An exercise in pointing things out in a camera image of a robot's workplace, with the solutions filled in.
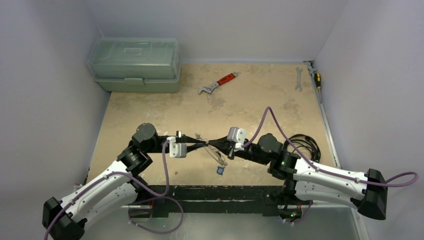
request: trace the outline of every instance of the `black base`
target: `black base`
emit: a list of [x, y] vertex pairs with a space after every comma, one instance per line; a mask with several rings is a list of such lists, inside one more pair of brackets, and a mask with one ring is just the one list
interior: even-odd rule
[[[365, 173], [365, 177], [368, 178], [369, 182], [379, 184], [386, 183], [382, 173], [372, 168]], [[371, 219], [385, 220], [388, 188], [386, 186], [367, 184], [366, 189], [363, 189], [362, 193], [365, 195], [362, 200], [350, 199], [350, 201], [357, 206], [358, 213]]]
[[[165, 191], [164, 185], [151, 185], [150, 189], [157, 193]], [[270, 216], [290, 216], [292, 210], [283, 210], [285, 204], [297, 205], [297, 201], [286, 202], [281, 198], [282, 186], [206, 186], [172, 185], [168, 197], [177, 200], [185, 213], [206, 214], [262, 214]], [[140, 193], [138, 201], [151, 198], [151, 195]], [[153, 218], [167, 218], [169, 213], [179, 213], [179, 207], [166, 199], [155, 200]]]
[[[51, 197], [44, 203], [42, 211], [42, 225], [47, 229], [53, 219], [62, 210], [61, 202]], [[75, 222], [71, 219], [71, 215], [62, 213], [58, 218], [49, 234], [54, 240], [79, 240], [84, 234], [84, 224], [87, 219]]]

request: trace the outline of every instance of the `small blue tag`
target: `small blue tag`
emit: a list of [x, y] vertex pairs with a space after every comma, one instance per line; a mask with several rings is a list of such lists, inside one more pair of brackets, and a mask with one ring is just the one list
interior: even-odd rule
[[218, 169], [216, 170], [216, 173], [219, 175], [222, 175], [224, 173], [224, 168], [222, 166], [219, 166]]

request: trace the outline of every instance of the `white wall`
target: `white wall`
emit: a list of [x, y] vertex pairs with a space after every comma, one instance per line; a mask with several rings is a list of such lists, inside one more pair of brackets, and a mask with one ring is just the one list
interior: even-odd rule
[[[423, 13], [422, 0], [351, 0], [319, 53], [322, 101], [342, 167], [376, 168], [386, 179], [423, 175]], [[371, 239], [422, 239], [423, 190], [422, 179], [390, 188], [387, 220], [366, 221]]]
[[305, 61], [347, 0], [87, 0], [108, 37], [176, 37], [185, 61]]
[[0, 1], [1, 239], [41, 239], [43, 202], [87, 174], [109, 97], [85, 64], [99, 35], [83, 0]]

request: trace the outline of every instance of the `toolbox lid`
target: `toolbox lid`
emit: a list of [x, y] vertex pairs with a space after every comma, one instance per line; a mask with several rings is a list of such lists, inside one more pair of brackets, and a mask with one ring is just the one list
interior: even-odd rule
[[96, 42], [88, 64], [171, 66], [177, 45], [175, 38], [102, 37]]

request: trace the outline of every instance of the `red-handled wrench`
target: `red-handled wrench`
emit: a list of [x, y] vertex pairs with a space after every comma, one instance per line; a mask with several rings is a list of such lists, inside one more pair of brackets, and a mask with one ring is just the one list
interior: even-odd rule
[[208, 94], [211, 94], [214, 89], [216, 89], [217, 87], [219, 87], [219, 86], [221, 86], [225, 83], [228, 83], [229, 81], [236, 78], [238, 75], [239, 74], [237, 72], [233, 72], [233, 73], [230, 73], [230, 74], [226, 75], [225, 77], [219, 79], [217, 82], [215, 82], [214, 84], [212, 84], [210, 86], [202, 86], [201, 88], [199, 88], [199, 94], [202, 91], [205, 91]]

